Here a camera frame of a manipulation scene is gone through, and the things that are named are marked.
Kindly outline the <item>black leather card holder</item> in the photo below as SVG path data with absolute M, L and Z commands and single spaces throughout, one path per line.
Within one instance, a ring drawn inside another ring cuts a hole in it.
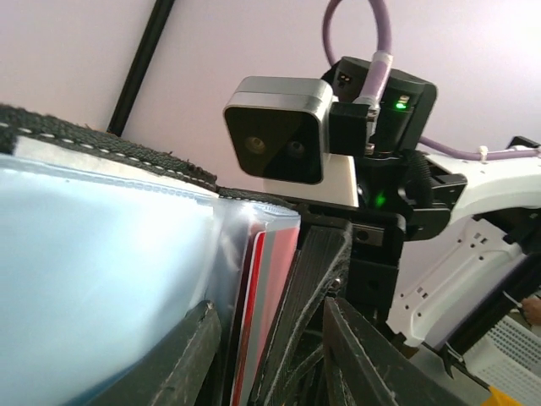
M 231 405 L 254 235 L 300 222 L 167 153 L 2 105 L 2 404 L 91 405 L 209 300 L 221 342 L 194 405 Z

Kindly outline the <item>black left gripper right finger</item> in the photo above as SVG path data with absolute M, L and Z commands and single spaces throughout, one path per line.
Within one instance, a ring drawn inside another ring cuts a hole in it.
M 331 405 L 463 405 L 412 365 L 345 299 L 327 298 L 325 378 Z

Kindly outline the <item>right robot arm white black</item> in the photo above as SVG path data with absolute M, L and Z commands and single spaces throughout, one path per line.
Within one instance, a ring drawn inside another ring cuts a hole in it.
M 236 405 L 461 405 L 413 364 L 463 372 L 491 405 L 537 405 L 540 365 L 508 312 L 540 282 L 540 146 L 422 152 L 437 90 L 344 57 L 320 79 L 251 77 L 246 170 L 301 217 L 258 364 Z

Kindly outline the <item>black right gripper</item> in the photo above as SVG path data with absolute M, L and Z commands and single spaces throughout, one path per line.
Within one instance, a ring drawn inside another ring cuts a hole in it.
M 287 368 L 301 335 L 348 263 L 346 287 L 340 295 L 381 331 L 388 330 L 385 323 L 406 234 L 404 217 L 318 202 L 297 202 L 295 208 L 304 228 L 320 226 L 310 228 L 294 257 L 253 387 L 254 405 L 283 401 Z

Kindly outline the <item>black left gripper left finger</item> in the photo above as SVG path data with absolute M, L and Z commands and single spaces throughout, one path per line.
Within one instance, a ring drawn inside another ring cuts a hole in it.
M 215 305 L 199 302 L 91 405 L 194 405 L 221 342 Z

